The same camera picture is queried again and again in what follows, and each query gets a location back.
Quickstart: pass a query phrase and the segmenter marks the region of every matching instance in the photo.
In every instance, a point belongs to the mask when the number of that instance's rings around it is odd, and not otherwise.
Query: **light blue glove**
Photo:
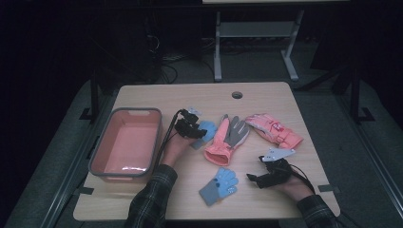
[[[205,136],[203,136],[201,139],[196,140],[191,144],[191,146],[195,149],[198,150],[200,147],[202,147],[205,143],[211,141],[214,136],[216,135],[217,132],[217,127],[213,122],[208,122],[208,121],[201,121],[198,127],[199,130],[207,130],[207,133]]]
[[[215,202],[236,193],[238,188],[235,185],[238,182],[234,171],[221,167],[214,179],[208,182],[199,193],[205,204],[211,206]]]

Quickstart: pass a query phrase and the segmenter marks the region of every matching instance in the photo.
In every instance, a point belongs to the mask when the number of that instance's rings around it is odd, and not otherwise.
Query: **plaid sleeve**
[[[131,201],[125,227],[163,227],[166,204],[177,177],[172,167],[160,164],[145,188]]]
[[[332,210],[319,195],[312,195],[297,203],[309,228],[337,228],[338,223]]]

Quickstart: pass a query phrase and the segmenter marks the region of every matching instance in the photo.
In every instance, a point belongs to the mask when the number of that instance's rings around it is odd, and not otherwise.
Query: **gray floor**
[[[292,82],[279,53],[285,44],[286,41],[263,42],[259,46],[247,47],[243,53],[223,54],[222,82],[286,82],[290,87],[298,87],[325,73],[309,68],[317,45],[297,43],[292,59],[300,79]],[[211,52],[203,56],[203,61],[183,59],[169,65],[178,71],[175,84],[214,83],[210,68],[213,67]],[[172,79],[174,71],[167,67],[163,69]],[[379,177],[376,163],[369,152],[371,148],[376,151],[396,186],[402,189],[400,176],[403,167],[400,162],[403,159],[403,132],[382,107],[376,93],[365,83],[361,83],[360,104],[370,109],[376,121],[362,125],[352,122],[346,108],[349,93],[334,95],[331,92],[332,84],[333,80],[330,80],[310,91],[294,92],[294,95],[329,182],[339,190],[336,193],[342,211],[339,219],[346,227],[357,227],[355,223],[360,227],[403,227],[402,217],[393,205],[390,192]],[[123,221],[82,222],[72,216],[78,197],[71,193],[86,176],[88,153],[105,124],[115,98],[116,94],[100,95],[103,111],[96,123],[79,120],[83,109],[90,107],[89,83],[83,85],[15,207],[7,227],[123,225]],[[280,224],[281,227],[304,227],[300,219],[284,220]]]

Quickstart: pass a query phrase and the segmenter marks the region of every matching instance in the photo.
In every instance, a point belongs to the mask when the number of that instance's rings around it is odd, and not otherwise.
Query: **pink tray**
[[[89,171],[104,181],[145,181],[151,173],[162,114],[157,108],[114,110],[89,162]]]

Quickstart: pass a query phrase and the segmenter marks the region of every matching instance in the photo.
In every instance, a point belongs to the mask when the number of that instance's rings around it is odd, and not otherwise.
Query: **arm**
[[[284,184],[273,187],[282,191],[297,203],[306,224],[310,228],[339,227],[335,214],[322,197],[315,195],[300,179],[292,176]]]
[[[125,227],[163,227],[165,211],[172,187],[178,177],[173,169],[182,153],[194,142],[172,130],[161,164],[145,188],[131,201]]]

